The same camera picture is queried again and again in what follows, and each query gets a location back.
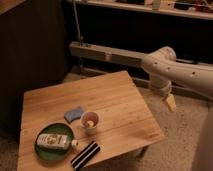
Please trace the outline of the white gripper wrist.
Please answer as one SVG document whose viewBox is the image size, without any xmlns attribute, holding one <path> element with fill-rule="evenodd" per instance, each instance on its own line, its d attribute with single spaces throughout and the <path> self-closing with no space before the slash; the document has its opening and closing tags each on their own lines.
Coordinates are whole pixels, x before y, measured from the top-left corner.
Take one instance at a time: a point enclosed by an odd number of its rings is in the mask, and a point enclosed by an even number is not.
<svg viewBox="0 0 213 171">
<path fill-rule="evenodd" d="M 153 93 L 161 97 L 167 96 L 165 102 L 168 108 L 172 112 L 176 110 L 176 102 L 174 95 L 170 94 L 172 90 L 172 84 L 170 80 L 158 77 L 151 77 L 149 82 L 149 88 Z"/>
</svg>

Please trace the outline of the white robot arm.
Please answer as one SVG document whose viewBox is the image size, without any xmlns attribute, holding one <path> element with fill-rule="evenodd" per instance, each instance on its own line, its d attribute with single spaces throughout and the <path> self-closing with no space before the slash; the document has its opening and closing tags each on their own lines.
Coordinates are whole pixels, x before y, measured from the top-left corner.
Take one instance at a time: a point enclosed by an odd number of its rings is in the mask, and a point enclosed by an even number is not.
<svg viewBox="0 0 213 171">
<path fill-rule="evenodd" d="M 141 67 L 149 74 L 149 88 L 167 96 L 175 82 L 209 99 L 191 171 L 213 171 L 213 66 L 180 63 L 171 47 L 162 47 L 142 57 Z"/>
</svg>

